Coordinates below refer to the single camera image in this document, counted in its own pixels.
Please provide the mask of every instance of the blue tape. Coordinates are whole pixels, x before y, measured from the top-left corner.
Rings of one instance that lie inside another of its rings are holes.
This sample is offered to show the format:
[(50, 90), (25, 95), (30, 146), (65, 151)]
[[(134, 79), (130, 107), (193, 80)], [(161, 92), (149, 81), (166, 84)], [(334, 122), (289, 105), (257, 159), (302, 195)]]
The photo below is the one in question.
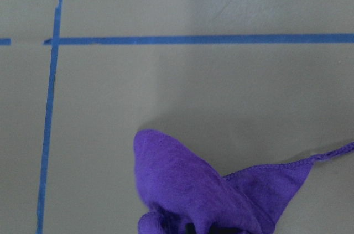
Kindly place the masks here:
[[(43, 42), (50, 45), (52, 39)], [(343, 34), (269, 34), (269, 35), (202, 35), (157, 37), (60, 38), (60, 45), (90, 44), (263, 44), (263, 43), (354, 43), (354, 33)]]
[(11, 39), (0, 39), (0, 45), (3, 45), (3, 46), (11, 45)]
[(40, 182), (39, 182), (38, 203), (37, 203), (36, 234), (43, 233), (44, 203), (45, 203), (46, 178), (47, 178), (49, 145), (50, 145), (51, 117), (53, 114), (54, 84), (55, 84), (56, 64), (58, 59), (59, 38), (60, 38), (61, 4), (63, 0), (58, 0), (58, 1), (59, 1), (58, 6), (55, 8), (55, 14), (54, 14), (53, 39), (51, 40), (49, 83), (48, 83), (48, 94), (46, 100), (43, 151), (42, 151), (42, 159), (41, 159)]

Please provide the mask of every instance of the crumpled purple cloth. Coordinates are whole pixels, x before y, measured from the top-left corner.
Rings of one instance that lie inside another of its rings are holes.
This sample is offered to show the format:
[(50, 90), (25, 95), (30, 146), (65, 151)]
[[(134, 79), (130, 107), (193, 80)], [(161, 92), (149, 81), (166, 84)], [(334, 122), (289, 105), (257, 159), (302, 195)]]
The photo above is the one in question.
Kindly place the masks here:
[(352, 150), (354, 143), (222, 177), (175, 138), (139, 131), (134, 139), (136, 186), (150, 211), (140, 218), (138, 233), (271, 234), (314, 163)]

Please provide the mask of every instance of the blue tape strip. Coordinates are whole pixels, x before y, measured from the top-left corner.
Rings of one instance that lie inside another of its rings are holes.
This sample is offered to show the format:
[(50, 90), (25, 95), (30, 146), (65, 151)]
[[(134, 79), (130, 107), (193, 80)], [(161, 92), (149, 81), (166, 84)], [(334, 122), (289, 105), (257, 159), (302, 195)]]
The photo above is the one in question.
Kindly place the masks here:
[(55, 8), (53, 39), (51, 41), (49, 83), (48, 83), (48, 94), (46, 100), (43, 151), (42, 151), (38, 203), (37, 203), (36, 234), (43, 233), (44, 203), (45, 203), (46, 178), (47, 178), (48, 157), (49, 157), (51, 117), (53, 114), (55, 73), (56, 73), (56, 64), (58, 59), (59, 38), (60, 38), (61, 4), (63, 0), (58, 0), (58, 1), (59, 1), (58, 6)]
[(0, 39), (0, 45), (3, 45), (3, 46), (11, 45), (11, 39)]
[[(52, 39), (43, 44), (50, 45)], [(353, 33), (343, 34), (269, 34), (269, 35), (203, 35), (157, 37), (60, 38), (60, 45), (90, 44), (263, 44), (263, 43), (354, 43)]]

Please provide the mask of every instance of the gray surface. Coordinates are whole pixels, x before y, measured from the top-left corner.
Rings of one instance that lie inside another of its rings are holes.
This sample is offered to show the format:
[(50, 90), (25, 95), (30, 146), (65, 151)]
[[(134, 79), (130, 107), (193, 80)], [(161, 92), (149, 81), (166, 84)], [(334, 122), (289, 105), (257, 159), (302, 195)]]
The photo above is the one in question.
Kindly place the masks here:
[[(0, 37), (15, 42), (0, 47), (0, 232), (34, 233), (50, 58), (40, 44), (56, 0), (1, 1)], [(352, 2), (64, 0), (61, 35), (353, 32)], [(132, 140), (142, 128), (177, 137), (221, 175), (354, 141), (353, 50), (62, 46), (44, 233), (136, 233), (146, 208)], [(276, 233), (352, 233), (353, 177), (353, 155), (316, 165)]]

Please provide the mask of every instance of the purple fabric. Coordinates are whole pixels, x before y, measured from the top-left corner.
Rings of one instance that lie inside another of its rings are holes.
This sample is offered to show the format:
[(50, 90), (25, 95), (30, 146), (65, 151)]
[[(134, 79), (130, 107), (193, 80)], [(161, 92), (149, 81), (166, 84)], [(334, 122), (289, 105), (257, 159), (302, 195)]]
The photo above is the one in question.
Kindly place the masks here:
[(220, 176), (175, 138), (142, 130), (134, 139), (138, 193), (150, 211), (139, 234), (271, 234), (316, 161), (354, 150), (338, 150), (287, 164), (257, 165)]

